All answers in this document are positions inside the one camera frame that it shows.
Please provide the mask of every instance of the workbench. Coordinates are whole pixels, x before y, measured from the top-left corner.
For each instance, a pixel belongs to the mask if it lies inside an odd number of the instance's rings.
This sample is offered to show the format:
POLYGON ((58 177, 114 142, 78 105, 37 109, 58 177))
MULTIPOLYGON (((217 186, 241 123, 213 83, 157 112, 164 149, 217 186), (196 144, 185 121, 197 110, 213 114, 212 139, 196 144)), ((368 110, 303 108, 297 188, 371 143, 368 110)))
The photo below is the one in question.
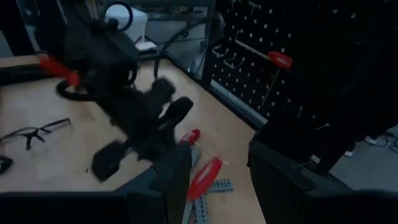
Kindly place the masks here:
MULTIPOLYGON (((37 59, 35 56, 0 59, 1 68, 26 63, 37 63, 37 59)), ((246 167, 248 143, 254 130, 169 61, 161 63, 159 75, 176 86, 174 98, 187 96, 194 102, 192 110, 175 130, 177 139, 193 129, 201 131, 197 142, 201 158, 192 174, 213 154, 229 164, 223 164, 217 179, 229 177, 234 190, 205 196, 208 223, 265 223, 246 167)), ((137 88, 148 89, 153 80, 153 63, 144 64, 137 76, 137 88)), ((34 139, 29 151, 25 149, 24 138, 0 145, 0 155, 14 160, 12 167, 0 176, 0 192, 114 190, 151 165, 149 161, 136 161, 137 154, 132 153, 122 161, 116 174, 99 183, 90 171, 87 172, 93 154, 113 139, 126 136, 110 125, 109 117, 96 103, 59 97, 55 92, 59 81, 49 78, 0 88, 2 136, 19 128, 42 126, 62 118, 70 118, 72 122, 71 126, 43 135, 46 143, 34 139)))

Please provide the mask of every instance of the black pegboard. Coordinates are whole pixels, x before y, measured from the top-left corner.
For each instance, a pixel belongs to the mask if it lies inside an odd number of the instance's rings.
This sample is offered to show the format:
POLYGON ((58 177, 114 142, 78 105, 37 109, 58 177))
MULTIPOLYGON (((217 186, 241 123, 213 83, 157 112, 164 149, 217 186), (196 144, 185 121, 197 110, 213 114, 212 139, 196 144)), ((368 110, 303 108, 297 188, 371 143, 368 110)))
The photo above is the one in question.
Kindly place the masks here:
MULTIPOLYGON (((303 90, 300 79, 308 77, 300 72, 279 71, 266 59, 267 53, 282 52, 292 57, 294 63, 297 59, 302 61, 307 55, 306 46, 300 43, 308 44, 303 36, 308 30, 318 29, 327 29, 344 39, 346 47, 367 46, 377 41, 377 33, 387 26, 379 19, 383 7, 378 1, 360 0, 218 1, 216 9, 224 15, 226 27, 221 45, 206 53, 203 71, 265 118, 288 111, 315 128, 323 126, 333 116, 337 94, 330 96, 322 91, 318 94, 311 88, 303 90)), ((333 41, 325 39, 318 44, 327 46, 333 41)), ((361 50, 356 53, 362 55, 367 48, 361 50)), ((339 63, 344 62, 336 60, 333 68, 349 80, 339 63)), ((349 75, 357 66, 352 66, 349 75)))

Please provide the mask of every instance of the shoe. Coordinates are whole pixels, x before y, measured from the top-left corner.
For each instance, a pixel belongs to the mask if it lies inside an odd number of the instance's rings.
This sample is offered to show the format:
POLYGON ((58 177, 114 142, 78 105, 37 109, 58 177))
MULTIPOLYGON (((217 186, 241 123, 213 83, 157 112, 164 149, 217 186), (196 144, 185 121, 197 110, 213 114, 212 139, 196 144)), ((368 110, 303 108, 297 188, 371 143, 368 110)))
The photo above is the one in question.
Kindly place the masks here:
POLYGON ((353 156, 353 151, 346 151, 345 153, 344 153, 344 156, 346 156, 346 157, 352 157, 353 156))
POLYGON ((13 160, 11 158, 8 158, 6 156, 0 156, 0 175, 5 173, 13 163, 13 160))
POLYGON ((372 144, 372 145, 376 145, 376 146, 377 146, 377 139, 373 139, 373 138, 370 138, 369 136, 366 136, 365 141, 366 141, 367 143, 369 143, 369 144, 372 144))

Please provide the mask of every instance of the safety glasses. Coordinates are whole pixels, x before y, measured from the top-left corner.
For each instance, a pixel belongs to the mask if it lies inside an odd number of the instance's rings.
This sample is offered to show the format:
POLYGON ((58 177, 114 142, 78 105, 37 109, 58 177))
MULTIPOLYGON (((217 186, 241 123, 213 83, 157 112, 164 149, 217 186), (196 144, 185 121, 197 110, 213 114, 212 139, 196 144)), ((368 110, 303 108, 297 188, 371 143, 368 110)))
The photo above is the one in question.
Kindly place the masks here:
POLYGON ((7 139, 15 138, 18 136, 24 136, 27 139, 26 150, 29 150, 30 144, 31 144, 33 138, 37 138, 38 140, 45 142, 44 139, 41 136, 39 136, 40 131, 42 131, 46 134, 50 134, 50 133, 52 133, 52 131, 50 130, 51 128, 54 128, 63 123, 68 123, 69 125, 71 125, 70 119, 65 118, 65 119, 61 119, 59 121, 54 121, 50 124, 46 124, 45 126, 42 126, 41 128, 34 128, 34 127, 21 128, 17 131, 14 131, 12 133, 9 133, 9 134, 1 137, 0 144, 7 139))

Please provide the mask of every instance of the wooden table surface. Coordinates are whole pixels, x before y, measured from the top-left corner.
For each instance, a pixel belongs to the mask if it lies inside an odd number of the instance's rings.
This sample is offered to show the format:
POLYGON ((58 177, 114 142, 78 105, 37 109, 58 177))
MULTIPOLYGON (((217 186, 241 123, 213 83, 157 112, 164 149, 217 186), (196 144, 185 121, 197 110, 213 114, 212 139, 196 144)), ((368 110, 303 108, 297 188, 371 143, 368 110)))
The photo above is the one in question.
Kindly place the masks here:
MULTIPOLYGON (((22 63, 23 58, 0 59, 0 67, 22 63)), ((34 63, 28 58, 26 63, 34 63)), ((170 79, 177 88, 174 96, 188 96, 194 107, 177 126, 180 139, 192 129, 201 130, 198 141, 201 158, 193 174, 213 156, 220 155, 224 164, 218 178, 229 177, 234 191, 206 195, 208 223, 265 223, 249 169, 248 143, 254 131, 189 79, 168 61, 163 61, 160 76, 170 79)), ((143 65, 136 85, 146 90, 153 82, 153 63, 143 65)), ((71 126, 64 126, 51 134, 42 135, 46 143, 32 142, 26 151, 25 139, 17 138, 0 145, 0 155, 11 157, 13 166, 0 176, 0 192, 10 191, 95 191, 113 190, 142 171, 151 163, 136 161, 130 154, 121 163, 120 170, 104 183, 99 183, 85 171, 93 154, 113 139, 125 135, 109 124, 109 117, 93 102, 69 101, 55 93, 57 78, 9 85, 0 88, 0 135, 27 126, 43 126, 62 118, 70 118, 71 126)))

